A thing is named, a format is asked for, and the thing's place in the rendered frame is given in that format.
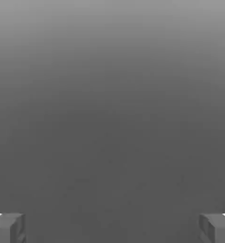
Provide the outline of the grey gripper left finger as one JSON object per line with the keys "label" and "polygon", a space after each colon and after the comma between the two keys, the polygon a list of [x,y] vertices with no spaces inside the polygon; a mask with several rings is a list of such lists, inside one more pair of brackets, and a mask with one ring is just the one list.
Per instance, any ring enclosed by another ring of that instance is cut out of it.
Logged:
{"label": "grey gripper left finger", "polygon": [[25,214],[0,213],[0,243],[27,243]]}

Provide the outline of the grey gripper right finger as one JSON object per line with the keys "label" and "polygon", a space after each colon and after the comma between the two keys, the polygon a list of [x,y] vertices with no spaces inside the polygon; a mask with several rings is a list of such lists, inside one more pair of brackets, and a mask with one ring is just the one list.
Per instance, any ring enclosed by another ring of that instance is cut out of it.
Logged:
{"label": "grey gripper right finger", "polygon": [[200,214],[198,226],[201,243],[225,243],[225,213]]}

